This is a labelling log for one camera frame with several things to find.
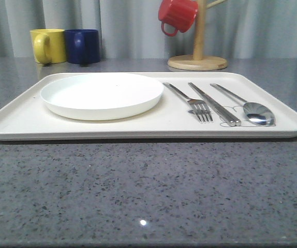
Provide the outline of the beige rabbit serving tray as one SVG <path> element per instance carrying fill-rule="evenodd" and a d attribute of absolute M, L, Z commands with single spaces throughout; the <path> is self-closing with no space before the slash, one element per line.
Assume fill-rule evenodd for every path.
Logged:
<path fill-rule="evenodd" d="M 289 138 L 297 136 L 297 112 L 246 77 L 228 72 L 150 72 L 149 77 L 176 86 L 196 98 L 194 83 L 241 120 L 230 127 L 217 114 L 212 123 L 200 123 L 188 105 L 170 90 L 151 110 L 125 119 L 84 121 L 59 116 L 47 109 L 40 97 L 47 84 L 70 77 L 57 73 L 44 77 L 0 109 L 0 140 L 90 140 L 115 138 Z M 213 87 L 221 85 L 248 101 L 267 106 L 275 115 L 274 126 L 261 127 L 247 121 L 242 104 Z"/>

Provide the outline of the white round plate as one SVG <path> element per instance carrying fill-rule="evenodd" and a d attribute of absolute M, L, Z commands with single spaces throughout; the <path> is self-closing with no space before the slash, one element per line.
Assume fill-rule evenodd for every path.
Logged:
<path fill-rule="evenodd" d="M 92 73 L 56 80 L 40 92 L 52 112 L 78 120 L 114 120 L 152 109 L 164 91 L 152 77 L 133 73 Z"/>

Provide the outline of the wooden mug tree stand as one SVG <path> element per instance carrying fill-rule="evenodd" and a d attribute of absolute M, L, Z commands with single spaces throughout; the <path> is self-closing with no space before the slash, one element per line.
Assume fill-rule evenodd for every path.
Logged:
<path fill-rule="evenodd" d="M 168 66 L 181 70 L 211 71 L 227 67 L 227 60 L 221 57 L 204 55 L 204 31 L 206 10 L 225 1 L 197 1 L 198 12 L 195 19 L 194 49 L 192 55 L 180 55 L 169 58 Z"/>

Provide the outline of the red mug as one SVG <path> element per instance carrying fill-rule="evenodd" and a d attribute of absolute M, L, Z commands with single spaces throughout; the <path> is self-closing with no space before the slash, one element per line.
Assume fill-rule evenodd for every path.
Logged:
<path fill-rule="evenodd" d="M 173 37 L 177 32 L 187 32 L 198 13 L 198 3 L 191 0 L 163 0 L 158 11 L 162 32 Z"/>

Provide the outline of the grey curtain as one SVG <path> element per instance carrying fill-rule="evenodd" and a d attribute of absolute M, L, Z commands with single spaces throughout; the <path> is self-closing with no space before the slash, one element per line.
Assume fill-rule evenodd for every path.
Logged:
<path fill-rule="evenodd" d="M 0 57 L 31 57 L 30 31 L 97 29 L 104 58 L 190 54 L 193 30 L 164 35 L 160 1 L 0 1 Z M 207 55 L 297 58 L 297 1 L 226 1 L 206 13 Z"/>

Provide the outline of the dark blue mug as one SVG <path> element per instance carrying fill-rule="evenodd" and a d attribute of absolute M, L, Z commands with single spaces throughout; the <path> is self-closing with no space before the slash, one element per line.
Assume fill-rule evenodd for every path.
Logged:
<path fill-rule="evenodd" d="M 100 62 L 99 31 L 68 29 L 64 31 L 67 61 L 72 64 Z"/>

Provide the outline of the yellow mug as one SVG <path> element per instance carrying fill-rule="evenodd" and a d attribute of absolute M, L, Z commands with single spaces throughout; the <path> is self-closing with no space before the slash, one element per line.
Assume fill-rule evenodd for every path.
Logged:
<path fill-rule="evenodd" d="M 67 60 L 63 29 L 33 29 L 30 35 L 36 63 L 57 64 Z"/>

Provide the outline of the silver spoon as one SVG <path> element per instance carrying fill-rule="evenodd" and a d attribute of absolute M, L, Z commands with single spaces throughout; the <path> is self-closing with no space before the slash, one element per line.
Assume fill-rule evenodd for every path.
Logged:
<path fill-rule="evenodd" d="M 229 97 L 233 97 L 239 101 L 242 101 L 243 111 L 249 122 L 257 126 L 265 127 L 276 124 L 275 115 L 266 106 L 257 102 L 249 102 L 219 84 L 211 83 L 210 85 Z"/>

